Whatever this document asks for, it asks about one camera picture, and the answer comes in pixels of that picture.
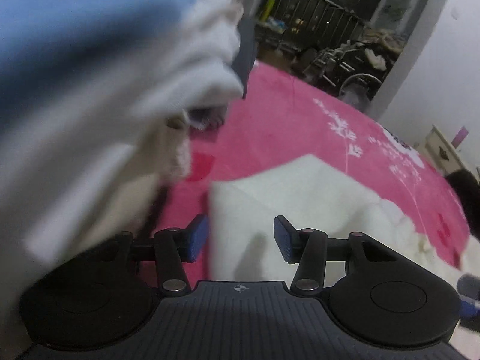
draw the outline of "black object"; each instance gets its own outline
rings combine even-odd
[[[480,240],[480,185],[477,179],[467,169],[453,172],[445,179],[460,199],[470,233]]]
[[[163,257],[162,267],[157,259],[158,306],[143,327],[88,351],[37,341],[22,358],[463,359],[448,345],[460,308],[455,290],[363,233],[329,239],[318,230],[296,230],[279,216],[278,247],[287,262],[299,262],[290,290],[283,282],[204,281],[191,291],[172,237],[176,231],[163,230],[137,248],[133,241],[134,260]],[[328,260],[345,260],[347,275],[323,288]],[[32,291],[22,298],[24,310],[25,302],[37,301]],[[95,311],[91,319],[110,328],[111,321],[99,320]]]

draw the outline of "white symbol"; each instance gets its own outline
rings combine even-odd
[[[244,286],[243,284],[237,284],[236,286],[234,286],[233,289],[237,292],[243,292],[245,290],[248,290],[248,288],[246,288],[246,286]]]

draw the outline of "black furry object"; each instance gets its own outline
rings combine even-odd
[[[470,233],[480,240],[480,185],[466,169],[458,170],[445,177],[462,203]]]

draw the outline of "folded white cloth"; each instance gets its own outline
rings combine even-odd
[[[172,132],[166,118],[241,98],[228,66],[241,16],[235,0],[197,0],[167,35],[39,94],[49,97],[45,107],[2,137],[0,358],[5,342],[16,340],[16,330],[2,325],[21,292],[69,257],[130,230],[159,183],[171,179],[185,134]]]
[[[296,265],[284,262],[273,220],[284,215],[296,228],[316,228],[333,238],[360,231],[408,257],[456,287],[465,272],[480,276],[480,244],[470,238],[462,270],[443,262],[411,219],[344,173],[307,155],[241,180],[216,182],[210,190],[210,269],[213,280],[283,280]],[[325,286],[345,276],[344,263],[328,262]],[[480,357],[480,336],[457,328],[451,344],[469,359]]]

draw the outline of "white floral pattern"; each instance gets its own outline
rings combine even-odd
[[[313,99],[313,102],[317,104],[323,113],[330,118],[333,119],[332,122],[328,122],[328,126],[330,126],[330,129],[335,132],[335,134],[339,135],[344,139],[345,142],[345,174],[348,174],[349,172],[349,156],[354,156],[357,158],[361,158],[363,155],[363,149],[356,145],[349,143],[347,144],[347,140],[350,140],[352,142],[355,142],[357,140],[357,135],[355,132],[350,130],[349,124],[345,119],[342,119],[337,112],[335,111],[329,111],[326,107],[325,104],[321,100],[318,99]]]

